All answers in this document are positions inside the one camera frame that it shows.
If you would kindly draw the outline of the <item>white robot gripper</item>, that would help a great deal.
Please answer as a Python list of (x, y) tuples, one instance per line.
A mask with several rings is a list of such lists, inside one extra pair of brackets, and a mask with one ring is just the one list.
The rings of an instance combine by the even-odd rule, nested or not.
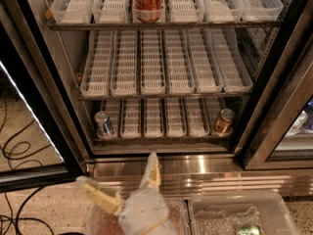
[(140, 182), (142, 189), (132, 192), (125, 205), (117, 190), (101, 187), (98, 182), (86, 176), (78, 176), (76, 182), (80, 191), (100, 209), (118, 215), (118, 223), (125, 235), (178, 235), (169, 218), (169, 207), (158, 192), (160, 172), (155, 152), (148, 157)]

